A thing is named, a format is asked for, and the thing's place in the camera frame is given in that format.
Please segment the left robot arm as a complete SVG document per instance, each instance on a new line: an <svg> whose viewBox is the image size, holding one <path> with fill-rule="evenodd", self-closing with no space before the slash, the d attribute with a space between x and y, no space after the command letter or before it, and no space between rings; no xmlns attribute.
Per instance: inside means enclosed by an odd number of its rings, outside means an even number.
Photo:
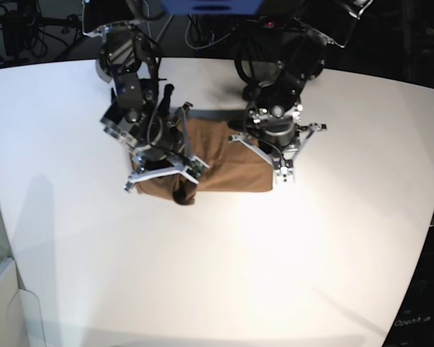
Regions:
<svg viewBox="0 0 434 347"><path fill-rule="evenodd" d="M276 181L294 179L294 162L309 141L326 124L300 124L303 110L301 94L306 84L319 76L326 65L329 46L343 48L355 25L370 7L371 1L294 1L284 14L267 16L281 24L283 33L293 37L282 43L274 59L276 71L266 80L258 80L252 59L244 73L242 57L234 63L239 77L246 82L242 93L247 106L239 120L228 123L234 134L230 142L240 142L263 159Z"/></svg>

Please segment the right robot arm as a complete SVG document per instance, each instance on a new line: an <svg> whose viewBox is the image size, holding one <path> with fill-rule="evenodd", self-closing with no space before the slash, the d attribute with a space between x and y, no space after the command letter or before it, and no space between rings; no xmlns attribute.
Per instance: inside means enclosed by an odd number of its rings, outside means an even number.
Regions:
<svg viewBox="0 0 434 347"><path fill-rule="evenodd" d="M82 32L99 37L98 76L112 85L104 131L134 163L125 190L151 179L180 175L199 182L208 164L192 151L187 114L192 104L170 108L174 86L160 87L161 47L140 29L151 23L138 1L84 1Z"/></svg>

